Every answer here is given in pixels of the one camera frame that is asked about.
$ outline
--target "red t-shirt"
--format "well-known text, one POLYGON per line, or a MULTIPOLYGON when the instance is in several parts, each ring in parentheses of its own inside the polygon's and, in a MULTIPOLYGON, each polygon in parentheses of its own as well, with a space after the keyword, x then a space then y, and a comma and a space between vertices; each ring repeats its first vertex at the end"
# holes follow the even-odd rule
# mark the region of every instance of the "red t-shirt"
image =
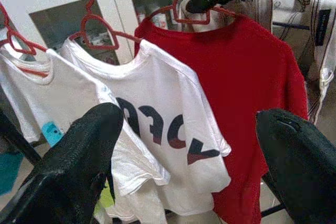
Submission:
POLYGON ((213 193, 214 211, 229 224, 260 223, 260 178, 268 167, 257 141, 256 113, 282 108, 307 118, 304 80, 291 49, 246 17, 201 33, 164 30, 145 19, 135 35, 196 71, 232 147, 225 157, 232 182, 213 193))

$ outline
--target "floor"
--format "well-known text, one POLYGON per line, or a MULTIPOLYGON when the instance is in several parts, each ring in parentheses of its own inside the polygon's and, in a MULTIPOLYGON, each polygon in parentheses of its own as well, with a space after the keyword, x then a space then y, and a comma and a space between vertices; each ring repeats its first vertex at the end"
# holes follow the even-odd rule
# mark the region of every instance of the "floor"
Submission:
MULTIPOLYGON (((336 145, 336 106, 334 105, 334 98, 336 97, 336 79, 333 80, 328 89, 327 97, 325 98, 323 108, 321 110, 318 128, 319 130, 332 142, 336 145)), ((43 144, 36 147, 37 152, 43 156, 49 149, 48 144, 43 144)), ((30 173, 33 169, 33 166, 28 162, 27 159, 24 158, 22 161, 21 167, 19 169, 19 176, 15 182, 13 191, 9 194, 0 196, 0 210, 5 207, 7 202, 12 198, 12 196, 16 193, 19 186, 25 179, 25 177, 30 173)), ((269 190, 267 185, 263 182, 260 184, 261 193, 260 193, 260 207, 261 210, 266 210, 270 207, 276 206, 279 204, 279 201, 275 198, 272 192, 269 190)), ((169 224, 217 224, 220 223, 213 212, 209 212, 202 216, 193 216, 189 218, 181 218, 179 216, 169 216, 168 219, 169 224)), ((264 217, 261 221, 261 224, 294 224, 291 218, 288 216, 285 210, 279 211, 270 216, 264 217)))

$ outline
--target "red hanger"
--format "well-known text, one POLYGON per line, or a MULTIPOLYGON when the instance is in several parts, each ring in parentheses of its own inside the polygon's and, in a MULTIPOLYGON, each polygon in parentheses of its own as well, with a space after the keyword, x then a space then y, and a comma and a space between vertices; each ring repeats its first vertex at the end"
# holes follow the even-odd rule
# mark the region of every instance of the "red hanger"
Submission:
POLYGON ((5 18, 5 22, 4 22, 4 25, 5 27, 7 28, 7 38, 0 41, 0 47, 3 46, 4 44, 6 43, 9 43, 11 45, 11 47, 17 51, 17 52, 21 52, 23 54, 28 54, 28 55, 36 55, 36 50, 35 48, 43 51, 43 52, 46 52, 47 49, 44 48, 43 46, 40 46, 39 44, 36 44, 34 42, 31 42, 29 40, 27 40, 26 38, 24 38, 18 31, 15 31, 13 30, 10 25, 9 25, 9 16, 4 8, 4 6, 0 3, 0 10, 1 12, 3 13, 4 15, 4 18, 5 18), (28 50, 25 50, 25 49, 19 49, 19 48, 15 48, 14 44, 13 44, 13 41, 12 41, 12 36, 20 39, 21 41, 23 41, 26 46, 29 48, 28 50))
POLYGON ((91 8, 92 8, 94 3, 95 3, 95 0, 89 0, 89 2, 86 4, 87 13, 84 16, 84 18, 82 19, 81 26, 80 26, 80 31, 71 35, 69 37, 69 39, 74 40, 78 37, 82 37, 84 39, 86 45, 89 48, 92 48, 92 49, 107 49, 107 50, 116 50, 116 49, 119 48, 119 43, 118 43, 117 36, 121 36, 121 37, 124 37, 126 39, 131 39, 131 40, 135 41, 136 43, 140 43, 140 41, 141 41, 140 38, 134 37, 134 36, 129 35, 127 33, 123 33, 121 31, 113 30, 112 27, 102 17, 100 17, 96 14, 93 14, 91 8), (114 44, 113 46, 109 46, 109 45, 107 45, 107 46, 97 46, 97 45, 93 45, 93 44, 90 43, 90 41, 87 37, 86 30, 85 30, 85 25, 86 25, 87 21, 92 20, 92 19, 100 21, 105 25, 107 30, 112 35, 112 40, 113 40, 113 44, 114 44))
MULTIPOLYGON (((148 16, 146 19, 151 20, 156 14, 159 13, 165 13, 171 9, 173 9, 173 14, 174 14, 174 19, 176 22, 178 23, 186 23, 186 24, 198 24, 198 25, 207 25, 210 22, 210 11, 208 10, 205 14, 206 14, 206 20, 192 20, 192 19, 182 19, 178 17, 178 12, 177 12, 177 3, 179 0, 173 0, 173 4, 172 5, 168 5, 168 6, 164 6, 161 7, 160 9, 154 11, 150 16, 148 16)), ((228 16, 231 17, 237 17, 238 14, 231 12, 229 10, 226 10, 224 8, 215 6, 213 8, 211 8, 210 10, 215 10, 217 12, 221 12, 224 13, 228 16)))

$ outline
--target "teal cloth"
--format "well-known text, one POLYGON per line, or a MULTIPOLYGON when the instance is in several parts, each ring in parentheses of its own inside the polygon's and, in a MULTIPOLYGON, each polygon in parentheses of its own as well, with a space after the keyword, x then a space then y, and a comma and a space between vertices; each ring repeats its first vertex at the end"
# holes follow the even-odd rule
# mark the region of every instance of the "teal cloth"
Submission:
POLYGON ((10 192, 14 186, 23 154, 0 154, 0 195, 10 192))

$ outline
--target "blue label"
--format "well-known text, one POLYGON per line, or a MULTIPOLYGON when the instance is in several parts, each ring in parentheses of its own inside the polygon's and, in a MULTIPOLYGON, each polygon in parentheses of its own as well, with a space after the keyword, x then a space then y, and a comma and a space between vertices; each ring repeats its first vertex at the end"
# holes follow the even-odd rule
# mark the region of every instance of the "blue label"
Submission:
POLYGON ((55 125, 54 122, 48 122, 42 127, 42 133, 51 147, 57 144, 63 137, 63 133, 55 125))

